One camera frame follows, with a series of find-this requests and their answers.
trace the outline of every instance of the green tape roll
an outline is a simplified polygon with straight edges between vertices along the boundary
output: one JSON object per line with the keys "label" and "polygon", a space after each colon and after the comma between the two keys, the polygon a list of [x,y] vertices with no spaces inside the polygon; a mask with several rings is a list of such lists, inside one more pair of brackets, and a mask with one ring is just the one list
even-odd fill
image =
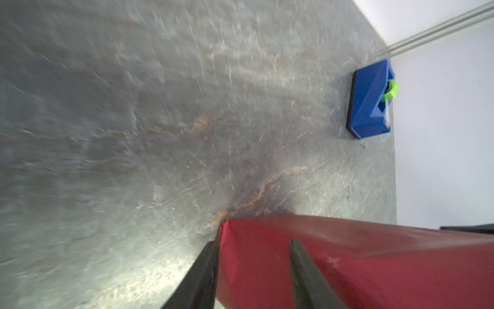
{"label": "green tape roll", "polygon": [[388,80],[388,88],[386,89],[386,92],[382,96],[381,101],[382,102],[391,101],[398,95],[399,92],[400,92],[400,87],[398,87],[396,80]]}

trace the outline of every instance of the gray stone surface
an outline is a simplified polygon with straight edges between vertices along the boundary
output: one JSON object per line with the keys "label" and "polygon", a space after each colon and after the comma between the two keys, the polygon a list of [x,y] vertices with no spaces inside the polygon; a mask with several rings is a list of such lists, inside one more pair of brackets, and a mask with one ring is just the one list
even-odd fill
{"label": "gray stone surface", "polygon": [[2,308],[158,308],[219,221],[396,222],[350,0],[3,0]]}

